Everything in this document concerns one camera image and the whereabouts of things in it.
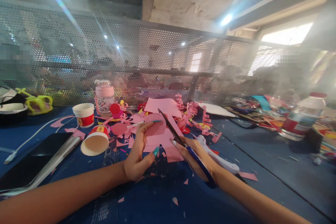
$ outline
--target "pink bottle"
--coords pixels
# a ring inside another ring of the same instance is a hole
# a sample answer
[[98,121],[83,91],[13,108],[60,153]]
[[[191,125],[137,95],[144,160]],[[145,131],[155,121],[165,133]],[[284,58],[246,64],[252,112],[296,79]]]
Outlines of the pink bottle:
[[114,88],[109,80],[95,80],[96,91],[94,99],[96,101],[97,114],[102,117],[111,117],[110,106],[114,103]]

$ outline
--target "red and white paper cup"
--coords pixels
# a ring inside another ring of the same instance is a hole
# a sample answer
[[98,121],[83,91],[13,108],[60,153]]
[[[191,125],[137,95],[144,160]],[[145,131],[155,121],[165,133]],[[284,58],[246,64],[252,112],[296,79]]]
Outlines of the red and white paper cup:
[[82,103],[72,108],[78,124],[81,128],[89,128],[95,121],[94,105],[92,103]]
[[109,147],[108,135],[105,126],[94,127],[80,146],[82,153],[87,156],[96,156],[106,151]]

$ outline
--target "teal nail polish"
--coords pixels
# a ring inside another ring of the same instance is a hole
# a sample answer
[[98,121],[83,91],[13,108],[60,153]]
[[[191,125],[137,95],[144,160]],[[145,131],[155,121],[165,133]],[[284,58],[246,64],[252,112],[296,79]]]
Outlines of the teal nail polish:
[[160,147],[156,147],[155,150],[153,151],[154,156],[156,156],[159,153]]

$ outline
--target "person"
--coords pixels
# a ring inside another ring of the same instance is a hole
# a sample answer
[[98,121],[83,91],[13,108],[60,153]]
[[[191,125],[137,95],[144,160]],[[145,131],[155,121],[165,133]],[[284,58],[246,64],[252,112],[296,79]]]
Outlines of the person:
[[[57,223],[112,188],[138,181],[151,166],[159,148],[142,158],[146,130],[154,123],[138,126],[136,138],[126,160],[98,170],[69,177],[13,196],[0,202],[2,223]],[[220,189],[237,199],[263,223],[309,223],[299,215],[254,190],[220,167],[197,140],[181,137],[199,156]],[[171,139],[172,144],[203,180],[207,178],[187,149]]]

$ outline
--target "overturned paper cup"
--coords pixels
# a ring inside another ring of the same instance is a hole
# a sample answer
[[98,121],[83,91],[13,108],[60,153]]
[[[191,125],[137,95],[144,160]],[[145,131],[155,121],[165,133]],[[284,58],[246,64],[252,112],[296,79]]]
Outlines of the overturned paper cup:
[[82,142],[80,149],[86,156],[97,156],[109,147],[107,128],[103,125],[96,126]]

